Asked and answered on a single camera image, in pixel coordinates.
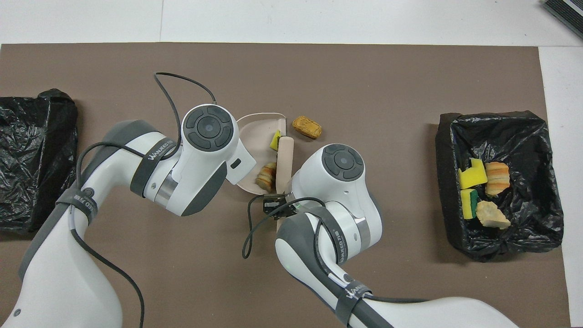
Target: white tile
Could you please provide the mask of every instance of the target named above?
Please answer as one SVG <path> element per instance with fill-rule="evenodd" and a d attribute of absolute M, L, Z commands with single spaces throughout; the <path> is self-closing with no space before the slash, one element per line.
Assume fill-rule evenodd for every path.
<path fill-rule="evenodd" d="M 583 326 L 583 47 L 541 47 L 553 166 L 565 214 L 563 260 L 571 325 Z"/>
<path fill-rule="evenodd" d="M 538 0 L 165 0 L 161 41 L 581 46 Z"/>
<path fill-rule="evenodd" d="M 162 0 L 1 0 L 0 43 L 159 41 Z"/>

